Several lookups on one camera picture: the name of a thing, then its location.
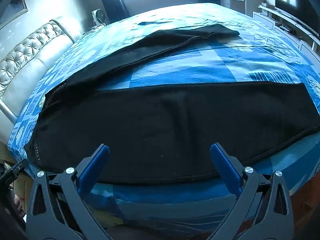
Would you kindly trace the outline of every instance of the vanity table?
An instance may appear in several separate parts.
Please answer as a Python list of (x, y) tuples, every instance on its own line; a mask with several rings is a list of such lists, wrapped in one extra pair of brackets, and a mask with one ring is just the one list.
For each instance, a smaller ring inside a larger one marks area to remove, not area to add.
[(253, 12), (261, 12), (259, 6), (264, 0), (220, 0), (221, 5), (253, 17)]

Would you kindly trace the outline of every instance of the cable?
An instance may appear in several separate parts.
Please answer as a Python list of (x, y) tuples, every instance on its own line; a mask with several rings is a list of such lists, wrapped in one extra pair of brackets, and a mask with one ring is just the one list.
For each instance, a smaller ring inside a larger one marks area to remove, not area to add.
[[(300, 23), (296, 23), (296, 24), (294, 25), (293, 31), (295, 31), (295, 27), (296, 27), (297, 24), (300, 24)], [(293, 36), (295, 36), (296, 38), (299, 38), (299, 39), (301, 39), (301, 38), (304, 37), (304, 36), (314, 36), (314, 37), (317, 37), (317, 36), (315, 36), (314, 34), (304, 34), (304, 35), (302, 35), (301, 37), (299, 37), (299, 36), (297, 36), (297, 35), (293, 35)]]

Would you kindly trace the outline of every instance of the leather headboard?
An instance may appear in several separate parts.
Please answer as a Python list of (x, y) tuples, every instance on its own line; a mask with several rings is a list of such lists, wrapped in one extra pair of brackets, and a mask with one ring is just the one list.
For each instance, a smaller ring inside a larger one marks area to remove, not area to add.
[(54, 19), (41, 26), (0, 61), (0, 141), (5, 144), (40, 79), (82, 35), (79, 25), (69, 31), (63, 22), (70, 25), (70, 18)]

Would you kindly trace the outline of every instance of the blue bedspread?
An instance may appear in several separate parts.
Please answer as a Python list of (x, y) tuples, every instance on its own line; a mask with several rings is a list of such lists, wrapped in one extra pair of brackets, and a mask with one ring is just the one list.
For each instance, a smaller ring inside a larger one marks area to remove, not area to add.
[[(45, 93), (76, 71), (156, 30), (193, 29), (215, 23), (239, 31), (240, 37), (197, 44), (106, 81), (100, 89), (200, 82), (303, 82), (320, 110), (320, 74), (286, 38), (250, 17), (215, 4), (173, 6), (136, 15), (82, 36), (43, 76), (27, 100), (9, 140), (12, 155), (18, 161), (27, 158), (23, 146), (31, 137)], [(293, 194), (318, 171), (319, 142), (320, 133), (308, 136), (254, 168), (266, 174), (281, 170)], [(36, 167), (28, 170), (31, 176), (37, 172)], [(216, 228), (234, 200), (221, 179), (212, 179), (151, 187), (98, 183), (87, 202), (108, 211), (108, 223), (135, 220), (164, 233), (194, 235)]]

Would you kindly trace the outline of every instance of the white cabinet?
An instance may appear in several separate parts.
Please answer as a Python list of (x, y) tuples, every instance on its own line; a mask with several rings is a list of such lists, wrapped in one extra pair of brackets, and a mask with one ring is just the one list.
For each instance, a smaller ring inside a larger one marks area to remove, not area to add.
[(275, 21), (271, 20), (267, 17), (264, 17), (263, 15), (261, 15), (260, 13), (253, 13), (253, 18), (257, 21), (262, 22), (265, 26), (269, 27), (270, 29), (274, 29), (275, 28)]
[(320, 76), (320, 57), (312, 48), (304, 41), (301, 41), (300, 51), (310, 59), (314, 64), (313, 70)]
[(224, 7), (252, 17), (253, 12), (261, 11), (259, 5), (261, 5), (264, 0), (220, 0), (220, 2)]

